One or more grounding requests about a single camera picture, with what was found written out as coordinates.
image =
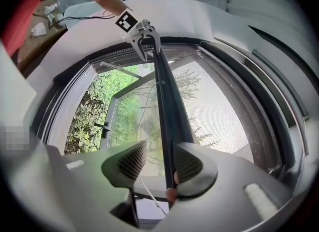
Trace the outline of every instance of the glass pane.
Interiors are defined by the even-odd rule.
[[[138,67],[126,67],[136,73]],[[136,81],[137,78],[111,70],[96,76],[85,92],[72,120],[64,154],[96,151],[100,146],[100,127],[94,123],[104,124],[111,97],[116,92]]]
[[[253,162],[245,131],[226,96],[196,62],[173,70],[197,143]]]
[[[138,65],[138,75],[142,77],[151,73],[154,70],[154,63],[143,63]]]
[[[116,102],[110,147],[146,140],[147,162],[142,176],[163,176],[164,163],[160,134],[160,117],[155,80],[123,95]]]

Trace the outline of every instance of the human arm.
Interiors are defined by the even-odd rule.
[[[121,0],[94,0],[102,8],[115,15],[120,15],[128,7]]]

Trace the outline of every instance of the wooden table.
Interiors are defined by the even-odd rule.
[[[34,14],[44,15],[44,7],[50,6],[56,3],[56,0],[42,0],[35,10]],[[58,8],[56,8],[52,14],[58,14]],[[31,29],[38,23],[43,22],[46,27],[46,35],[33,36]],[[49,29],[49,20],[43,17],[32,16],[30,20],[29,28],[26,32],[24,43],[21,46],[18,53],[18,69],[24,72],[27,67],[46,49],[53,45],[65,32],[66,27],[54,26]]]

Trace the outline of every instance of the white cable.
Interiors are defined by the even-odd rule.
[[[158,208],[160,208],[160,210],[163,212],[163,214],[167,215],[167,213],[163,210],[163,208],[162,208],[162,207],[160,207],[160,205],[159,205],[158,201],[155,199],[155,197],[151,194],[151,192],[148,190],[148,188],[147,188],[147,187],[146,187],[146,185],[144,184],[144,182],[143,182],[143,179],[142,179],[141,175],[140,175],[140,180],[141,180],[141,182],[142,182],[142,184],[143,184],[144,188],[145,188],[145,189],[146,189],[146,191],[148,192],[149,196],[150,196],[150,197],[151,197],[151,199],[154,201],[155,205],[156,205]]]
[[[151,90],[153,89],[153,87],[154,87],[156,84],[154,84],[154,85],[151,87],[151,89],[150,89],[150,91],[149,91],[149,94],[148,94],[148,97],[147,97],[147,99],[146,99],[144,112],[143,112],[143,114],[142,114],[142,117],[141,117],[141,120],[140,120],[140,123],[139,123],[139,126],[138,126],[138,131],[137,131],[137,133],[136,133],[136,140],[138,140],[138,135],[139,135],[140,126],[141,126],[141,123],[142,123],[142,120],[143,120],[143,117],[144,117],[146,108],[147,108],[147,106],[148,106],[148,100],[149,100],[149,97],[150,97]],[[141,182],[142,182],[144,188],[145,188],[146,191],[148,192],[149,196],[151,197],[151,199],[155,202],[156,207],[160,208],[160,210],[163,212],[163,214],[167,215],[166,212],[162,209],[162,207],[160,207],[158,201],[155,199],[155,197],[152,195],[152,193],[151,193],[151,192],[149,191],[149,189],[146,187],[146,185],[145,185],[145,183],[144,183],[144,181],[143,181],[143,179],[142,179],[142,177],[141,177],[141,174],[140,174],[140,180],[141,180]]]

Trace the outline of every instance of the white paper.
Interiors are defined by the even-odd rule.
[[[46,28],[43,22],[38,23],[35,27],[31,29],[31,32],[35,37],[46,35]]]

